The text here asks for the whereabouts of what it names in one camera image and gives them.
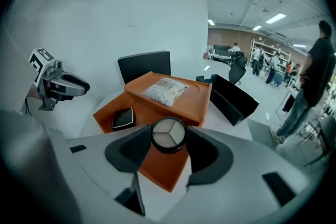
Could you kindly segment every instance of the ceiling light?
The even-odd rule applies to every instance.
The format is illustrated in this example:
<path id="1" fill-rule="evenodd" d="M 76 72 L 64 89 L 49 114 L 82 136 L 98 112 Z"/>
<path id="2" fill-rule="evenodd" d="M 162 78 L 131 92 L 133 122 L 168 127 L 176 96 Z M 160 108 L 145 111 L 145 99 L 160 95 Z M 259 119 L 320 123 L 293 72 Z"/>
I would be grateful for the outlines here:
<path id="1" fill-rule="evenodd" d="M 282 13 L 279 13 L 278 15 L 274 16 L 273 18 L 271 18 L 270 20 L 267 20 L 266 22 L 268 24 L 271 24 L 271 23 L 274 23 L 276 22 L 277 20 L 280 20 L 282 18 L 285 18 L 285 14 L 282 14 Z"/>
<path id="2" fill-rule="evenodd" d="M 293 44 L 294 47 L 306 48 L 306 45 Z"/>
<path id="3" fill-rule="evenodd" d="M 261 25 L 257 25 L 255 28 L 253 28 L 254 31 L 261 29 Z"/>
<path id="4" fill-rule="evenodd" d="M 212 20 L 208 20 L 208 23 L 209 23 L 210 25 L 212 25 L 212 26 L 215 25 L 215 23 L 214 23 Z"/>

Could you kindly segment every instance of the open black box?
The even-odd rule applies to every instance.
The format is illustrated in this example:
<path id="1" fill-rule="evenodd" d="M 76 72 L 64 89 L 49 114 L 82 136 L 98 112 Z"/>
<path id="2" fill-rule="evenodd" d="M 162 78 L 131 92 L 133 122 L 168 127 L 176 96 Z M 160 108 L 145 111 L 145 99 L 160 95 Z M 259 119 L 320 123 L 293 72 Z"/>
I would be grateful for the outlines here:
<path id="1" fill-rule="evenodd" d="M 259 105 L 246 92 L 217 74 L 211 75 L 209 79 L 198 76 L 196 81 L 212 83 L 210 101 L 233 126 L 250 116 Z"/>

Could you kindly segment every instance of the black hair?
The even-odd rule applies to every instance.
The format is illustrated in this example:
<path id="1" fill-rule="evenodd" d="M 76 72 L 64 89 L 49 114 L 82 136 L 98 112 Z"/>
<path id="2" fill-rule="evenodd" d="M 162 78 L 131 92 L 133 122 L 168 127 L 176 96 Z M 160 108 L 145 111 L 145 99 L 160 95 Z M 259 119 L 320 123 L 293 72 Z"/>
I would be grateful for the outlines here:
<path id="1" fill-rule="evenodd" d="M 322 33 L 327 37 L 331 37 L 331 26 L 325 20 L 320 21 L 319 27 Z"/>

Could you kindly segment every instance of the orange box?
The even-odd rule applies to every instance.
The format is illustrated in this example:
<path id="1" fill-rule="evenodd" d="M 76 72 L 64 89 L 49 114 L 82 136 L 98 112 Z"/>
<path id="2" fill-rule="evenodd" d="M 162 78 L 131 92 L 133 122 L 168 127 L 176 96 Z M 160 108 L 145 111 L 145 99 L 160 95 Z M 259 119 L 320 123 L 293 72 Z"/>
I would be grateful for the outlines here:
<path id="1" fill-rule="evenodd" d="M 142 93 L 162 77 L 179 81 L 188 86 L 172 107 L 160 104 Z M 134 109 L 136 126 L 154 124 L 171 116 L 180 119 L 186 126 L 202 126 L 208 109 L 212 85 L 148 72 L 127 83 L 125 92 L 97 111 L 93 117 L 104 133 L 111 133 L 112 116 L 117 110 Z M 174 154 L 164 154 L 153 145 L 145 157 L 139 172 L 163 189 L 171 192 L 188 159 L 185 146 Z"/>

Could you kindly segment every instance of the plastic bag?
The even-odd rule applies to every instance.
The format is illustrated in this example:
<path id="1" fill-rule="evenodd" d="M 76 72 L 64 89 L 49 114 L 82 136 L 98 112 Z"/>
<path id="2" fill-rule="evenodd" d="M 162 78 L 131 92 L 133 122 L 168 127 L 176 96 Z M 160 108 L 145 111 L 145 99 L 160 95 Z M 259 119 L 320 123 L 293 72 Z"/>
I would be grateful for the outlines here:
<path id="1" fill-rule="evenodd" d="M 173 106 L 175 100 L 188 88 L 187 85 L 162 77 L 156 84 L 147 88 L 143 94 L 166 106 Z"/>

